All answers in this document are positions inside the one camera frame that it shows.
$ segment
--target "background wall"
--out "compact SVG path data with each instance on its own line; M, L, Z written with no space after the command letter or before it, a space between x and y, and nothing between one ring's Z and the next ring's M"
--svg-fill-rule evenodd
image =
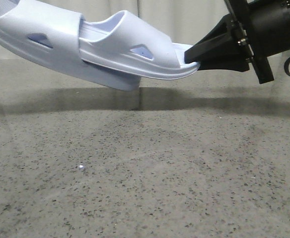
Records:
M174 42L195 44L227 14L223 0L42 0L101 21L122 9L138 15ZM18 56L0 46L0 59Z

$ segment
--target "speckled countertop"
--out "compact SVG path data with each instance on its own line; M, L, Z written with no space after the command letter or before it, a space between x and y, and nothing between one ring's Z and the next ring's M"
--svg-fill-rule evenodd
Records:
M290 238L290 78L121 92L0 60L0 238Z

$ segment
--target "slide sandal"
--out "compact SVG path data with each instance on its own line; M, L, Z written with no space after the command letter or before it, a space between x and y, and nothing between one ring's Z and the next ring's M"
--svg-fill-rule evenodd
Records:
M129 29L130 20L137 20L151 39ZM127 11L89 23L81 13L40 1L0 0L0 44L52 70L127 91L139 87L141 76L176 79L198 68L184 63L190 46L171 43Z

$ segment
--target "white slide sandal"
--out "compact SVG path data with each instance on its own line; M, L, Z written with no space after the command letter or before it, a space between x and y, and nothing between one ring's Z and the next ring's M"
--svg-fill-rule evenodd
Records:
M127 11L89 23L37 0L0 0L0 44L52 70L126 91L137 89L141 76L177 79L199 66L184 63L190 46L171 43Z

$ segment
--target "white curtain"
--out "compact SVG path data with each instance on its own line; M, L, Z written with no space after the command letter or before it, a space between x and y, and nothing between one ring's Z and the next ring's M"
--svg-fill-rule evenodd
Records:
M174 42L195 44L227 14L223 0L42 0L101 21L126 9L169 35ZM0 59L16 59L0 46Z

